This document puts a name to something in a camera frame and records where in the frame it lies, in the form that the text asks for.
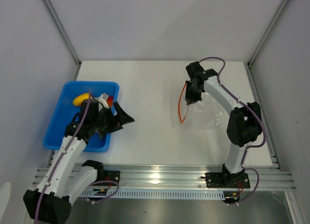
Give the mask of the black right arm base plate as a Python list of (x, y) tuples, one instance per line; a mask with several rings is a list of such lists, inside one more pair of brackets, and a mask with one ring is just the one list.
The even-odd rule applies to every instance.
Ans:
[(249, 177), (245, 171), (241, 171), (236, 174), (208, 172), (205, 173), (204, 176), (201, 176), (201, 179), (205, 180), (208, 188), (250, 188)]

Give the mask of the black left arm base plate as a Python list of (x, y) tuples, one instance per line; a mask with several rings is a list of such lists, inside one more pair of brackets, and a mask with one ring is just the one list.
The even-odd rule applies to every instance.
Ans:
[(115, 187), (116, 185), (113, 183), (119, 183), (121, 178), (121, 172), (116, 170), (105, 170), (103, 179), (109, 181), (107, 183), (110, 187)]

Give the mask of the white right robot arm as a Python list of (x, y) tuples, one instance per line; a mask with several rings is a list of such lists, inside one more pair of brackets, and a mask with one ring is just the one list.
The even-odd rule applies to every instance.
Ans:
[(245, 153), (250, 143), (262, 134), (261, 109), (257, 102), (244, 103), (227, 91), (217, 79), (213, 69), (186, 67), (190, 80), (186, 81), (185, 101), (189, 106), (202, 100), (202, 94), (210, 94), (229, 115), (227, 135), (231, 142), (229, 154), (221, 175), (222, 183), (232, 187), (239, 180), (237, 173), (243, 171)]

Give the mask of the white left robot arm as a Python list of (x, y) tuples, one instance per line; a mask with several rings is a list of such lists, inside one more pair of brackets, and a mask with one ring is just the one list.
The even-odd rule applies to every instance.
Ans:
[(74, 202), (88, 186), (102, 184), (118, 188), (118, 182), (106, 176), (103, 163), (94, 160), (86, 160), (78, 174), (69, 177), (93, 135), (119, 131), (134, 121), (118, 102), (110, 107), (98, 98), (83, 100), (80, 111), (65, 128), (61, 147), (48, 172), (35, 189), (26, 190), (23, 196), (30, 218), (36, 224), (64, 224)]

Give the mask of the clear orange-zipper zip bag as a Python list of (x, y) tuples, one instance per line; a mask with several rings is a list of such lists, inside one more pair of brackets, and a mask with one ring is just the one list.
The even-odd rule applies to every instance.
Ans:
[(185, 94), (186, 82), (178, 100), (178, 117), (182, 125), (192, 130), (218, 130), (221, 127), (225, 110), (208, 93), (201, 95), (201, 101), (194, 104), (187, 104)]

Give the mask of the white green toy cauliflower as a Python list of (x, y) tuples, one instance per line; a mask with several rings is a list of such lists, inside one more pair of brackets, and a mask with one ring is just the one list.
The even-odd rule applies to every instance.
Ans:
[(108, 104), (108, 98), (109, 98), (109, 96), (106, 93), (103, 93), (98, 97), (93, 97), (93, 99), (96, 99), (99, 102), (99, 105), (98, 105), (99, 111), (101, 111), (103, 108), (106, 108), (106, 109), (111, 108), (111, 106)]

